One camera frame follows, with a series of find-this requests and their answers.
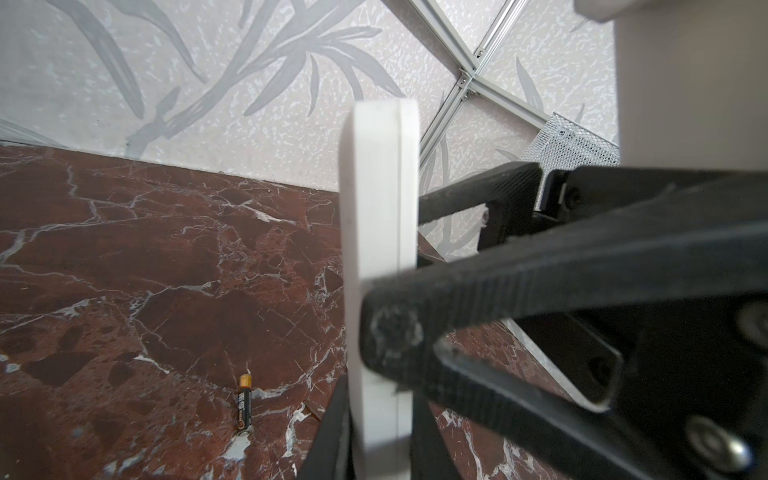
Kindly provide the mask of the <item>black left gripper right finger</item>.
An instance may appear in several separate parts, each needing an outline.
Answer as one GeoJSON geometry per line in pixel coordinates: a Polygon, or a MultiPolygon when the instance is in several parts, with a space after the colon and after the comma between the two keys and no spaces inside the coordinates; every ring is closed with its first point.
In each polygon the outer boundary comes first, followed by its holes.
{"type": "Polygon", "coordinates": [[[461,480],[438,428],[427,399],[413,396],[411,478],[417,480],[461,480]]]}

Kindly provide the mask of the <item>black orange AA battery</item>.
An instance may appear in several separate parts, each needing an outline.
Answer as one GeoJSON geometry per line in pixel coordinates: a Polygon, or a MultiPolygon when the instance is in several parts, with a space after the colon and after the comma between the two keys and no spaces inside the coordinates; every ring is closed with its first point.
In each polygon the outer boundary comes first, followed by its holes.
{"type": "Polygon", "coordinates": [[[238,390],[236,396],[237,405],[237,432],[242,434],[247,432],[252,425],[252,376],[250,373],[243,374],[238,380],[238,390]]]}

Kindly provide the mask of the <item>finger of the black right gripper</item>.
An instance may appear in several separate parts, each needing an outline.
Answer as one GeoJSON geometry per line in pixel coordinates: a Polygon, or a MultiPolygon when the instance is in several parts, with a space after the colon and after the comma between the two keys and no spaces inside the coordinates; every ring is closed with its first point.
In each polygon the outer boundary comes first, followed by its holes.
{"type": "Polygon", "coordinates": [[[480,251],[504,243],[512,236],[531,232],[542,170],[534,162],[508,162],[419,199],[418,223],[430,223],[454,213],[484,206],[480,251]]]}

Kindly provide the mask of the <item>white air conditioner remote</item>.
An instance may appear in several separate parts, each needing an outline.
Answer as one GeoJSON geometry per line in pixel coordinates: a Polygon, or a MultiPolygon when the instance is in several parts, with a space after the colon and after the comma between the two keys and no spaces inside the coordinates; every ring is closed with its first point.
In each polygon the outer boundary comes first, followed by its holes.
{"type": "Polygon", "coordinates": [[[375,281],[416,266],[419,139],[418,105],[410,99],[356,103],[340,138],[347,377],[358,479],[411,476],[413,395],[364,365],[360,313],[375,281]]]}

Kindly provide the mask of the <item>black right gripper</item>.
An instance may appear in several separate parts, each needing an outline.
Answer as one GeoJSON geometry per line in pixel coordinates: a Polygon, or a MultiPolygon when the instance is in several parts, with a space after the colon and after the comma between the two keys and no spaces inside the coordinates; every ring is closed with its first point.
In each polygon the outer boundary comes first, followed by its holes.
{"type": "Polygon", "coordinates": [[[767,178],[580,167],[546,177],[531,232],[380,282],[373,371],[586,479],[767,474],[767,178]],[[592,413],[455,352],[455,329],[584,321],[609,359],[592,413]]]}

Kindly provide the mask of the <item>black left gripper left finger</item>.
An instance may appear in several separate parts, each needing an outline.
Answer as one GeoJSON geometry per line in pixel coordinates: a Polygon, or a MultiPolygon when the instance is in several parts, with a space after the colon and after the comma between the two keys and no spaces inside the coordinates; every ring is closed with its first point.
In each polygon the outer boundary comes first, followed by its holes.
{"type": "Polygon", "coordinates": [[[348,378],[337,382],[297,480],[351,478],[351,414],[348,378]]]}

